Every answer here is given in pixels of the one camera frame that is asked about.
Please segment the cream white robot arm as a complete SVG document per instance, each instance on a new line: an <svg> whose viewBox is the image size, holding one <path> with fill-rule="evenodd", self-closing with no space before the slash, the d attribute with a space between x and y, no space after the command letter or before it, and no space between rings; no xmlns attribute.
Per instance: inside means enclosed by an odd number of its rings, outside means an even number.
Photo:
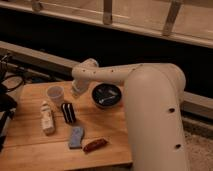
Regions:
<svg viewBox="0 0 213 171"><path fill-rule="evenodd" d="M72 91L91 81L121 85L133 171L190 171L180 104L186 79L170 63L99 67L88 59L72 69Z"/></svg>

